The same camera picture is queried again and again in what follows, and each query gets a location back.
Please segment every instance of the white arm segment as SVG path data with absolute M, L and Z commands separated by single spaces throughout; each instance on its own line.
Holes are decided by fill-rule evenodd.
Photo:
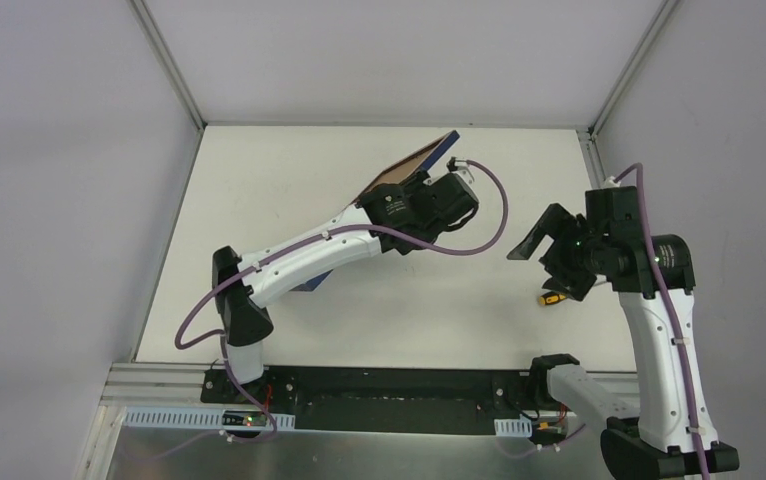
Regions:
M 718 441 L 719 435 L 713 427 L 704 401 L 698 359 L 691 340 L 695 329 L 692 323 L 695 298 L 691 294 L 687 295 L 683 289 L 669 290 L 669 295 L 680 319 L 683 336 L 690 338 L 686 350 L 695 386 L 700 433 L 704 449 L 709 450 L 711 442 Z M 689 411 L 678 347 L 672 343 L 675 334 L 662 296 L 648 300 L 640 293 L 619 293 L 619 303 L 630 327 L 639 377 L 639 437 L 662 452 L 666 452 L 670 446 L 679 447 L 683 453 L 694 452 L 692 436 L 687 430 Z
M 608 392 L 580 365 L 560 365 L 548 370 L 548 393 L 595 431 L 606 428 L 610 417 L 639 416 L 638 408 Z
M 370 224 L 365 210 L 354 205 L 342 210 L 327 223 L 266 250 L 242 254 L 239 271 L 259 262 L 268 255 L 297 243 L 304 238 L 322 235 L 330 229 L 345 225 Z M 380 255 L 380 240 L 368 231 L 358 230 L 330 236 L 328 240 L 307 245 L 303 248 L 263 265 L 261 270 L 244 278 L 245 285 L 253 288 L 250 299 L 260 308 L 266 308 L 280 295 L 292 288 L 329 272 L 336 267 L 363 258 Z

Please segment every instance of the white table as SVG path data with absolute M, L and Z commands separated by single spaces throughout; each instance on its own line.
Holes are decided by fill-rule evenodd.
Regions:
M 243 254 L 321 224 L 382 168 L 448 129 L 389 127 L 208 127 L 195 162 L 137 360 L 210 363 L 218 341 L 186 351 L 174 334 L 209 290 L 212 253 Z M 567 352 L 589 370 L 635 371 L 630 335 L 609 287 L 584 303 L 537 305 L 547 278 L 535 260 L 505 259 L 545 207 L 582 212 L 589 180 L 571 130 L 459 129 L 449 155 L 491 168 L 510 198 L 507 231 L 493 249 L 466 258 L 392 251 L 334 271 L 314 292 L 290 292 L 269 308 L 272 365 L 515 369 Z M 431 173 L 441 172 L 440 161 Z M 475 171 L 480 212 L 438 243 L 484 243 L 500 197 Z M 220 327 L 213 304 L 186 338 Z

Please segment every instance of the black and white robotic arm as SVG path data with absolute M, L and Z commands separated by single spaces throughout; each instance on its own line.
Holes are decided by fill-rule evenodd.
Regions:
M 547 235 L 554 242 L 540 259 L 551 275 L 545 288 L 583 300 L 596 275 L 606 276 L 630 327 L 640 406 L 608 392 L 567 354 L 534 359 L 528 395 L 537 404 L 565 404 L 600 431 L 604 461 L 617 479 L 697 474 L 699 453 L 710 472 L 737 469 L 736 449 L 719 441 L 710 420 L 695 346 L 687 333 L 694 328 L 695 286 L 689 248 L 675 235 L 652 238 L 655 261 L 682 330 L 678 333 L 648 261 L 636 187 L 586 192 L 586 212 L 586 217 L 575 217 L 559 204 L 550 205 L 507 258 L 529 259 Z M 691 387 L 686 372 L 691 372 Z
M 240 383 L 262 376 L 262 340 L 274 330 L 267 308 L 281 295 L 346 263 L 422 249 L 386 229 L 432 244 L 474 217 L 478 200 L 468 166 L 452 159 L 448 170 L 435 178 L 419 170 L 399 184 L 379 184 L 324 224 L 279 245 L 242 255 L 228 246 L 213 254 L 213 288 L 249 272 L 216 295 L 228 362 Z

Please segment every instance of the gray floor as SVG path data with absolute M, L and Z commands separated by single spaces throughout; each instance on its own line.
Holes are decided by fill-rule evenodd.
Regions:
M 369 433 L 292 432 L 271 442 L 228 445 L 217 434 L 158 460 L 200 432 L 121 430 L 109 479 L 609 479 L 597 435 L 585 431 L 561 452 L 507 458 L 534 448 L 524 439 Z

